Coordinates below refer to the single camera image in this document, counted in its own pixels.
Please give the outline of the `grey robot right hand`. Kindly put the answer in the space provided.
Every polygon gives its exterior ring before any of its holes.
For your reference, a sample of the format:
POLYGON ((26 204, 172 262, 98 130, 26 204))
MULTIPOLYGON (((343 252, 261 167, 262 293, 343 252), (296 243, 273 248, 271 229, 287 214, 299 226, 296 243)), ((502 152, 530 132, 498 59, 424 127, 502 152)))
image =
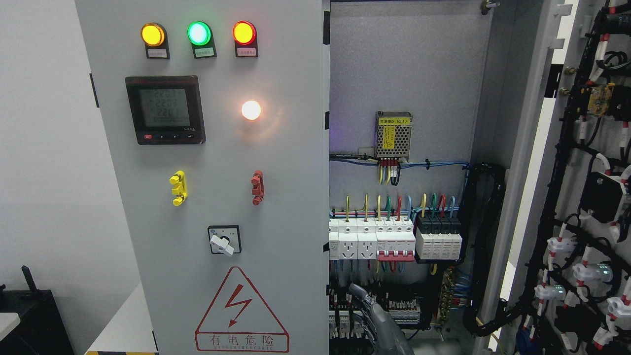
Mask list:
POLYGON ((360 313, 353 314, 367 333, 376 355, 413 355, 413 349, 403 331, 376 299, 362 287, 350 284, 349 293, 353 295, 353 304, 360 313))

